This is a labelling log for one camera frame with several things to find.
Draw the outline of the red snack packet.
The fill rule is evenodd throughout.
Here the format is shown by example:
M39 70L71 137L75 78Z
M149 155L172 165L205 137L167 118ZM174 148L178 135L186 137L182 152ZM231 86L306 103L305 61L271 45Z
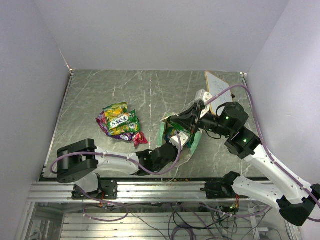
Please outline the red snack packet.
M132 137L132 142L135 148L137 148L139 145L144 145L148 143L148 140L146 139L143 132L139 131Z

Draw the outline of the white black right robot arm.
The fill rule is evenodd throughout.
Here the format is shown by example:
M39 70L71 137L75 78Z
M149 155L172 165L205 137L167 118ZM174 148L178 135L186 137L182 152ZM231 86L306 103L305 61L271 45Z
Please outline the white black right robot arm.
M260 138L245 127L249 116L239 103L227 102L223 107L217 116L209 112L203 114L202 106L195 103L188 110L171 116L169 121L191 135L203 130L226 137L228 151L254 166L273 184L251 181L231 171L223 177L220 186L224 197L240 195L255 199L277 209L292 225L303 226L320 200L319 184L299 178L263 146Z

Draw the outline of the yellow green snack packet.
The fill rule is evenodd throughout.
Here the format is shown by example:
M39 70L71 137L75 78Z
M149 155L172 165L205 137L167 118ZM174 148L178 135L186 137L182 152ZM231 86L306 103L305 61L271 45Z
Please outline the yellow green snack packet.
M136 133L141 130L140 121L136 115L136 110L124 112L107 119L108 134L110 136Z
M128 103L114 103L103 109L109 130L123 126L129 120Z

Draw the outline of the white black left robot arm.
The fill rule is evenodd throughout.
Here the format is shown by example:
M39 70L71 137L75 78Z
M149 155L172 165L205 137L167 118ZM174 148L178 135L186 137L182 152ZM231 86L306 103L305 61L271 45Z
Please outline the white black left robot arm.
M130 176L161 176L169 164L178 163L183 146L179 137L168 141L154 150L134 153L118 153L102 150L93 139L85 139L60 148L57 159L51 164L50 172L58 183L73 183L85 194L96 199L102 193L101 174L105 171L124 173Z

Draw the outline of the green patterned paper bag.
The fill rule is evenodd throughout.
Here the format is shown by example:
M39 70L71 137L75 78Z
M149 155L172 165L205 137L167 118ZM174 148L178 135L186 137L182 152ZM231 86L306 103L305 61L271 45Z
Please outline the green patterned paper bag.
M193 104L195 103L189 104L182 112L189 109ZM176 148L172 145L170 143L170 138L177 135L179 132L183 132L176 130L169 124L169 119L172 119L173 116L177 116L178 114L179 113L175 112L166 113L161 120L157 134L155 165L159 167L160 172L164 171L166 174L175 171L172 178L166 180L167 182L175 182L177 180L179 168L186 165L191 160L203 135L203 131L197 128L197 131L194 134L185 132L189 135L189 142L183 148Z

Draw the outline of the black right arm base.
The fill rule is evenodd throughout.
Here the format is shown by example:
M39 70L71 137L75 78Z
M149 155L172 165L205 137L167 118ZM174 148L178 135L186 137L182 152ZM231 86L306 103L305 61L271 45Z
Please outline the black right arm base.
M204 192L207 199L235 199L236 193L230 185L223 182L221 178L210 178L200 191Z

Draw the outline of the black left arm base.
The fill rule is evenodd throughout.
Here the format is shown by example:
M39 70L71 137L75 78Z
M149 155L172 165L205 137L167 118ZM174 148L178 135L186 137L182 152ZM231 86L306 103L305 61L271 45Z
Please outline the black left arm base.
M118 184L113 180L99 180L97 184L75 184L71 192L73 200L87 200L81 189L91 198L102 200L115 200L118 195Z

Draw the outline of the purple Fox's berries candy bag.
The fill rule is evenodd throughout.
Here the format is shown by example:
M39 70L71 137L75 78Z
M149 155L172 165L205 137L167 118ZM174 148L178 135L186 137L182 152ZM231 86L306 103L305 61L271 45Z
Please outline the purple Fox's berries candy bag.
M105 117L105 112L102 111L97 117L96 117L96 123L100 127L100 129L107 135L109 136L108 132L108 125Z

